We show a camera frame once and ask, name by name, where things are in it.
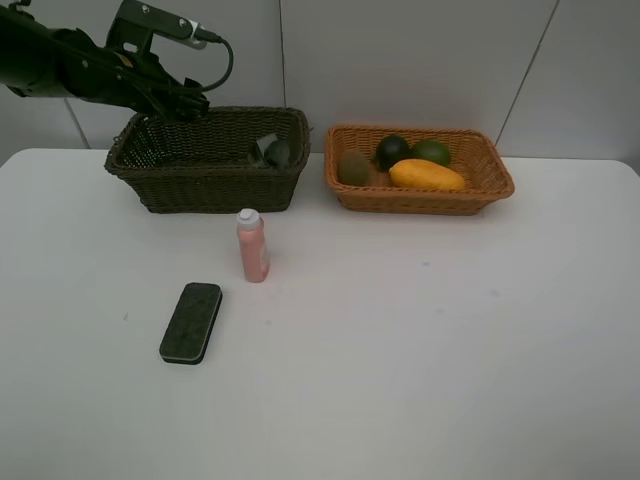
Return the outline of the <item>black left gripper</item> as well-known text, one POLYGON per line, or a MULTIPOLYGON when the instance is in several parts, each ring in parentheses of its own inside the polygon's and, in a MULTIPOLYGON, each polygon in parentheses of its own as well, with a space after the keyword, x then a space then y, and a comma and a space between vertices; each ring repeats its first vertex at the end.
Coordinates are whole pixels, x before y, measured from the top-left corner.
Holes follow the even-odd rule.
POLYGON ((123 49, 102 47, 100 51, 111 68, 109 74, 102 74, 101 104, 169 120, 192 120, 208 112, 208 100, 195 91, 200 84, 178 82, 161 66, 157 55, 140 60, 123 49))

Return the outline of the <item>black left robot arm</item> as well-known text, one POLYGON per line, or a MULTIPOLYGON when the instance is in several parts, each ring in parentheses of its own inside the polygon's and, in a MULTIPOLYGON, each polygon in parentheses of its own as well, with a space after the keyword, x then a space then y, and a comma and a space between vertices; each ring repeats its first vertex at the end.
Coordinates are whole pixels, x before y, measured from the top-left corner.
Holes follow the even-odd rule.
POLYGON ((105 45, 80 29, 48 28, 27 2, 1 9, 1 83, 22 98, 77 98, 186 120, 206 113, 200 84, 179 82, 161 65, 154 36, 192 38, 195 25, 142 1, 124 1, 105 45))

